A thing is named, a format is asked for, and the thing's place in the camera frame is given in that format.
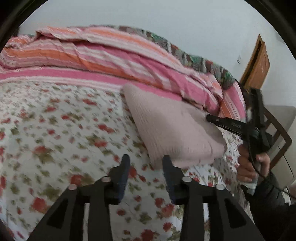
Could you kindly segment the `person's right hand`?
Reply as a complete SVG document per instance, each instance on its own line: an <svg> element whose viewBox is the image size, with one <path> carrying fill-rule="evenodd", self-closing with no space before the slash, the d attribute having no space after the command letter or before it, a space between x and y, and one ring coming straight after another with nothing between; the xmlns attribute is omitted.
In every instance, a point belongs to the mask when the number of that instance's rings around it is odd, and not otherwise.
<svg viewBox="0 0 296 241"><path fill-rule="evenodd" d="M238 147L239 157L237 167L237 180L240 182L250 183L256 177L258 177L257 172L249 161L249 152L245 145L241 144ZM261 169L260 174L267 177L270 170L270 157L267 153L261 153L256 155L257 162L260 163Z"/></svg>

